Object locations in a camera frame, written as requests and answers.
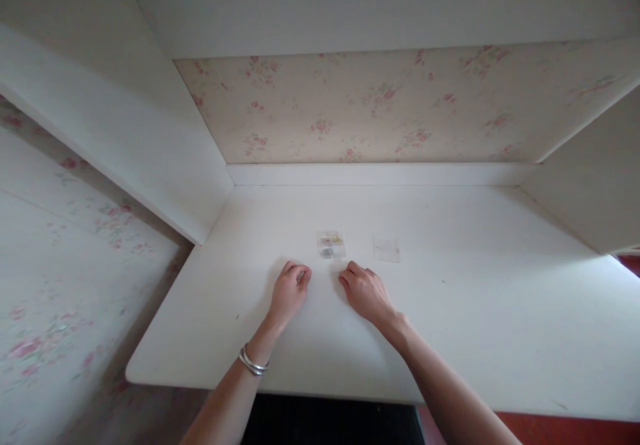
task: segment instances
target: small plastic packet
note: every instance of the small plastic packet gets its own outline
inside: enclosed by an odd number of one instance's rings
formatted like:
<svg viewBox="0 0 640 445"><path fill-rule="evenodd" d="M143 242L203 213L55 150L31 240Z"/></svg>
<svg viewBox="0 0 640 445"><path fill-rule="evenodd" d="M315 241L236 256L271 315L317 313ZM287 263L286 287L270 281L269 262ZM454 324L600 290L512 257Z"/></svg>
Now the small plastic packet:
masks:
<svg viewBox="0 0 640 445"><path fill-rule="evenodd" d="M342 234L335 230L317 232L318 252L322 258L332 260L334 258L344 258L347 256L345 249L345 239Z"/></svg>
<svg viewBox="0 0 640 445"><path fill-rule="evenodd" d="M373 257L380 262L400 263L400 249L395 240L373 237Z"/></svg>

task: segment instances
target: desk surface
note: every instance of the desk surface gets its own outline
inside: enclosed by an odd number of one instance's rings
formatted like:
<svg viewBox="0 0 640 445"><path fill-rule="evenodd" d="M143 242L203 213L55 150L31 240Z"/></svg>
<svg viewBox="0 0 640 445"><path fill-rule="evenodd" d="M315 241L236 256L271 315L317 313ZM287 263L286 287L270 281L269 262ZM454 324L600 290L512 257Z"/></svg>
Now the desk surface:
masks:
<svg viewBox="0 0 640 445"><path fill-rule="evenodd" d="M264 392L421 402L401 358L346 304L316 232L343 233L396 307L495 410L640 420L640 280L517 188L236 187L129 365L132 382L214 388L288 259L313 269ZM398 241L378 262L372 237Z"/></svg>

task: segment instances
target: small item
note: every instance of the small item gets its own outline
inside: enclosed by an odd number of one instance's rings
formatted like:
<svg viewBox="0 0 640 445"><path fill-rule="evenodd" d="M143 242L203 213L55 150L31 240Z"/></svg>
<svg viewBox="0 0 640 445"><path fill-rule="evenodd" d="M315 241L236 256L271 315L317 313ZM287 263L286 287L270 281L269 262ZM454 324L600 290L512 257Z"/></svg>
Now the small item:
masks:
<svg viewBox="0 0 640 445"><path fill-rule="evenodd" d="M318 252L322 258L330 260L333 258L344 258L347 256L345 249L345 239L342 234L335 230L327 230L326 232L317 232Z"/></svg>
<svg viewBox="0 0 640 445"><path fill-rule="evenodd" d="M260 365L256 365L255 363L253 363L251 361L251 359L249 359L249 356L247 355L247 344L245 344L240 349L240 354L238 355L238 358L240 359L241 362L244 363L244 365L249 369L249 371L255 376L264 375L264 373L269 368L269 363L267 363L265 366L260 366Z"/></svg>
<svg viewBox="0 0 640 445"><path fill-rule="evenodd" d="M400 249L395 240L373 237L373 257L380 262L400 263Z"/></svg>

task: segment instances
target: forearm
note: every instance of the forearm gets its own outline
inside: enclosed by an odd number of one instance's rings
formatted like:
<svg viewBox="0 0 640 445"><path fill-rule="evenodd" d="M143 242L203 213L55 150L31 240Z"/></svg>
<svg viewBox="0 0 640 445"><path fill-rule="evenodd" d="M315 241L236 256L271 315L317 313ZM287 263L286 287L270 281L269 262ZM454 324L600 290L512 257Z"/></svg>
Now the forearm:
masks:
<svg viewBox="0 0 640 445"><path fill-rule="evenodd" d="M480 397L429 347L404 315L394 313L378 328L406 361L448 444L520 444Z"/></svg>
<svg viewBox="0 0 640 445"><path fill-rule="evenodd" d="M283 326L269 317L258 327L247 344L247 355L264 366L282 332ZM260 376L254 376L236 358L216 389L198 413L181 445L238 444L242 440Z"/></svg>

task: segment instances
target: hand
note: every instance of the hand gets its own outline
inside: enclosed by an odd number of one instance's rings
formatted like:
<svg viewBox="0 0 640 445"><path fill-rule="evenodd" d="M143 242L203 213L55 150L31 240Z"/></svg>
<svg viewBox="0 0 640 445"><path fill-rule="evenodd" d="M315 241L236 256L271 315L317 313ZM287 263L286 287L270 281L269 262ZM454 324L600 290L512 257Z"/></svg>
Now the hand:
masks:
<svg viewBox="0 0 640 445"><path fill-rule="evenodd" d="M340 273L339 280L345 288L349 305L376 327L380 328L395 315L385 284L369 268L363 269L356 262L349 262L347 269Z"/></svg>
<svg viewBox="0 0 640 445"><path fill-rule="evenodd" d="M284 329L305 302L310 279L311 268L287 262L275 280L271 307L265 320L280 330Z"/></svg>

